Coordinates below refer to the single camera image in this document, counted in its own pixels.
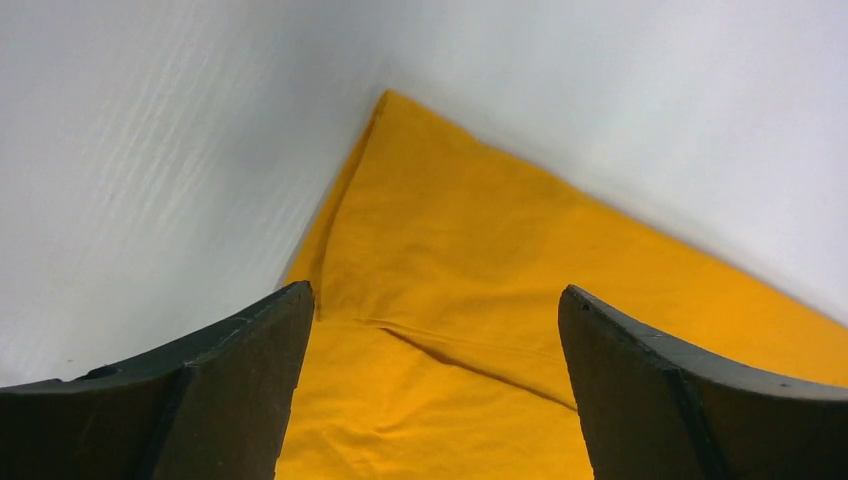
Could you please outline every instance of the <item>white surface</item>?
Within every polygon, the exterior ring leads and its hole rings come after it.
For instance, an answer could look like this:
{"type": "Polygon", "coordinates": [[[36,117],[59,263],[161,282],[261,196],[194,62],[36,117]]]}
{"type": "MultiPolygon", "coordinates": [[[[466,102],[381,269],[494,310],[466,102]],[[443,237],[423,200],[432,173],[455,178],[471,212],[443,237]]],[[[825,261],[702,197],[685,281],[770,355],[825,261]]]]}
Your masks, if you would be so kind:
{"type": "Polygon", "coordinates": [[[260,298],[385,86],[848,321],[839,0],[0,0],[0,384],[260,298]]]}

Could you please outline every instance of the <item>wrinkle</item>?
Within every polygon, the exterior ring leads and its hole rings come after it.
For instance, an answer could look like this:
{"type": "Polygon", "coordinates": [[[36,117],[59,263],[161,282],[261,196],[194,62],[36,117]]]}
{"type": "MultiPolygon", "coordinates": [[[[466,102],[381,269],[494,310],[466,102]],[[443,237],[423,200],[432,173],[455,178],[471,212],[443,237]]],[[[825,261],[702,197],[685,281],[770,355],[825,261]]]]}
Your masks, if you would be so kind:
{"type": "Polygon", "coordinates": [[[463,370],[469,371],[469,372],[474,373],[476,375],[480,375],[482,377],[494,380],[494,381],[499,382],[499,383],[503,383],[503,384],[508,385],[510,387],[517,388],[519,390],[525,391],[525,392],[529,393],[530,395],[541,398],[543,400],[547,400],[549,402],[553,402],[553,403],[560,405],[562,407],[565,407],[568,410],[571,410],[573,412],[577,412],[577,405],[571,405],[569,403],[566,403],[566,402],[554,397],[553,395],[547,394],[545,392],[542,392],[542,391],[535,389],[533,387],[530,387],[528,385],[523,385],[521,383],[518,383],[518,382],[511,380],[507,377],[504,377],[502,375],[498,375],[498,374],[493,373],[493,372],[487,372],[487,371],[480,369],[480,368],[477,368],[473,365],[469,365],[467,363],[460,362],[453,357],[445,355],[444,353],[439,352],[436,349],[426,347],[426,346],[416,342],[415,340],[413,340],[413,339],[411,339],[407,336],[404,336],[404,335],[402,335],[398,332],[395,332],[391,329],[380,328],[380,330],[388,333],[389,335],[397,338],[398,340],[406,343],[407,345],[410,345],[410,346],[420,350],[421,352],[423,352],[428,357],[432,358],[433,360],[435,360],[438,363],[441,363],[443,365],[449,365],[449,366],[452,366],[452,367],[461,368],[463,370]]]}

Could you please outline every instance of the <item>black plastic part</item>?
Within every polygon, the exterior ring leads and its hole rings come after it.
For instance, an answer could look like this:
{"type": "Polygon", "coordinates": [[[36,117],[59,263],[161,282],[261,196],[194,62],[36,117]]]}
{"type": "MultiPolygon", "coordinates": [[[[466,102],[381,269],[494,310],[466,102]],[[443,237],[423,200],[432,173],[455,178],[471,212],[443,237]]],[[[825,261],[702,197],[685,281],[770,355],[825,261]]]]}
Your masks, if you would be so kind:
{"type": "Polygon", "coordinates": [[[71,382],[0,389],[1,479],[272,479],[309,284],[71,382]]]}
{"type": "Polygon", "coordinates": [[[848,390],[715,355],[574,286],[559,328],[596,478],[848,478],[848,390]]]}

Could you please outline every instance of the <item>yellow cloth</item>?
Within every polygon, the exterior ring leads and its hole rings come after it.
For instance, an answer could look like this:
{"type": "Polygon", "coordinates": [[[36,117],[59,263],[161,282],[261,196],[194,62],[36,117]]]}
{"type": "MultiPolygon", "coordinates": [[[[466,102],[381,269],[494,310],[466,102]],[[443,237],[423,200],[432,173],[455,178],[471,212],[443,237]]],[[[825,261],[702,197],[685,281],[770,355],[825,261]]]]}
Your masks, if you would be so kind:
{"type": "Polygon", "coordinates": [[[316,322],[278,478],[591,478],[557,332],[576,284],[848,386],[848,330],[388,92],[296,258],[316,322]]]}

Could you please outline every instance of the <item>yellow fabric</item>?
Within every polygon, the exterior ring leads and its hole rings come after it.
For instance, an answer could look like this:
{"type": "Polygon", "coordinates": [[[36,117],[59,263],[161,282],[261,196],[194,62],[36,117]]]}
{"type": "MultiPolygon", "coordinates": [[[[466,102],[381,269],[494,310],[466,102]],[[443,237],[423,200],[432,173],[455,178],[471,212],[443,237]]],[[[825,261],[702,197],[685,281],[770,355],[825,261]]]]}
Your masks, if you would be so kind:
{"type": "Polygon", "coordinates": [[[557,332],[579,285],[848,386],[848,331],[388,92],[295,260],[316,322],[278,478],[591,478],[557,332]]]}

